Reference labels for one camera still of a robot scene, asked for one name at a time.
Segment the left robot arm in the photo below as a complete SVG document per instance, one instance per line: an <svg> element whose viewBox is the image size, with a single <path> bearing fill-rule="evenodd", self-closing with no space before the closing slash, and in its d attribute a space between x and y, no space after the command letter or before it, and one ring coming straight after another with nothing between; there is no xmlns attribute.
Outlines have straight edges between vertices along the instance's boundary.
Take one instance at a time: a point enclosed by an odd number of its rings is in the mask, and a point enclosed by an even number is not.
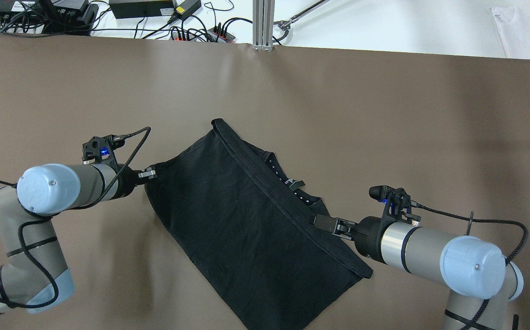
<svg viewBox="0 0 530 330"><path fill-rule="evenodd" d="M83 144L80 165L40 165L17 182L0 181L0 237L8 260L0 265L0 315L16 308L40 313L70 298L75 287L53 218L129 196L154 179L153 167L130 167L149 134L144 127L93 137Z"/></svg>

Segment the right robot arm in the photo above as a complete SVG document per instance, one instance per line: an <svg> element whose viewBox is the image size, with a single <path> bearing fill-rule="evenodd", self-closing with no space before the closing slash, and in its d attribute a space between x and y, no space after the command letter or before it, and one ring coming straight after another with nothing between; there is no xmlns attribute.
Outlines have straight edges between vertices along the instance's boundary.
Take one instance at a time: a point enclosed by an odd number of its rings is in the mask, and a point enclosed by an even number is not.
<svg viewBox="0 0 530 330"><path fill-rule="evenodd" d="M374 186L369 196L384 204L380 217L369 216L354 223L317 215L314 226L354 242L362 256L448 287L443 329L500 330L508 303L523 291L523 275L514 258L527 242L527 227L518 221L487 220L522 230L516 248L504 255L495 244L470 234L472 224L480 223L480 219L424 206L403 188ZM466 233L458 236L422 227L413 208L467 221Z"/></svg>

